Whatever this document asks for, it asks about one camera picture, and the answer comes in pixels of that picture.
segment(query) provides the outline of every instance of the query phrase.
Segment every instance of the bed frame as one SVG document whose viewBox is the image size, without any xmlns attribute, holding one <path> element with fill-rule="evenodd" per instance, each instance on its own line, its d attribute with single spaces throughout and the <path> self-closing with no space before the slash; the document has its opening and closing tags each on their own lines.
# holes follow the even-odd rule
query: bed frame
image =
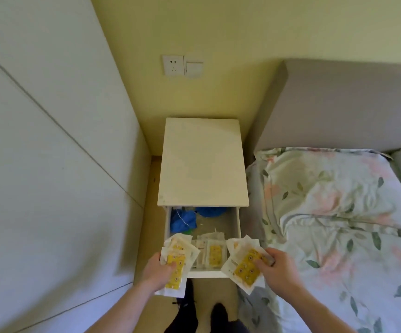
<svg viewBox="0 0 401 333">
<path fill-rule="evenodd" d="M 401 147 L 401 65 L 287 59 L 244 142 L 246 165 L 274 147 Z"/>
</svg>

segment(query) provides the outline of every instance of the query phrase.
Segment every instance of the forearm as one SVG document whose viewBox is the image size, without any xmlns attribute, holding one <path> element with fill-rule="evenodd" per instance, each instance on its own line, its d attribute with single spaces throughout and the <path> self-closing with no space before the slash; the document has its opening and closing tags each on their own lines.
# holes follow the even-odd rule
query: forearm
<svg viewBox="0 0 401 333">
<path fill-rule="evenodd" d="M 355 333 L 306 289 L 294 292 L 287 302 L 293 306 L 312 333 Z"/>
<path fill-rule="evenodd" d="M 146 282 L 134 285 L 86 333 L 131 333 L 152 294 Z"/>
</svg>

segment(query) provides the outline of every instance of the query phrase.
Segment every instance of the white string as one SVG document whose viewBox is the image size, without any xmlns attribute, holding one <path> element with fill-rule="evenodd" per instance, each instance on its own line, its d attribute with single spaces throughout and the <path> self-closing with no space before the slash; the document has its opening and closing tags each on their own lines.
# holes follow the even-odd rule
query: white string
<svg viewBox="0 0 401 333">
<path fill-rule="evenodd" d="M 187 222 L 184 221 L 183 218 L 181 218 L 181 216 L 179 215 L 179 211 L 176 209 L 176 213 L 179 216 L 179 218 L 182 220 L 183 223 L 187 224 Z"/>
</svg>

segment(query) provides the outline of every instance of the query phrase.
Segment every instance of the hand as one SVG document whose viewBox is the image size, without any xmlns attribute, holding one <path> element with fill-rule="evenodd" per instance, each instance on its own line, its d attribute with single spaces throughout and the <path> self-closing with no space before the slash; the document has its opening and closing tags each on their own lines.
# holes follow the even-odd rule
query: hand
<svg viewBox="0 0 401 333">
<path fill-rule="evenodd" d="M 150 287 L 151 292 L 162 289 L 176 269 L 176 263 L 170 265 L 160 264 L 160 252 L 156 252 L 150 259 L 142 274 L 142 282 Z"/>
<path fill-rule="evenodd" d="M 262 260 L 257 260 L 255 265 L 264 275 L 270 289 L 285 301 L 291 302 L 294 295 L 305 290 L 295 261 L 284 251 L 274 248 L 265 251 L 275 259 L 275 264 L 268 266 Z"/>
</svg>

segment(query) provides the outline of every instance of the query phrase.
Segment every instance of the blue cloth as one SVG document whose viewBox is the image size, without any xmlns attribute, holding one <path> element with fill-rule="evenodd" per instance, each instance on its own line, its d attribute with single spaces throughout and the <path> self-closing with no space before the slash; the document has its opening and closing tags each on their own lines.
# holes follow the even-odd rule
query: blue cloth
<svg viewBox="0 0 401 333">
<path fill-rule="evenodd" d="M 171 211 L 170 232 L 182 233 L 196 228 L 196 213 L 193 210 L 173 209 Z"/>
<path fill-rule="evenodd" d="M 203 217 L 218 217 L 227 211 L 227 207 L 197 207 L 196 212 Z"/>
</svg>

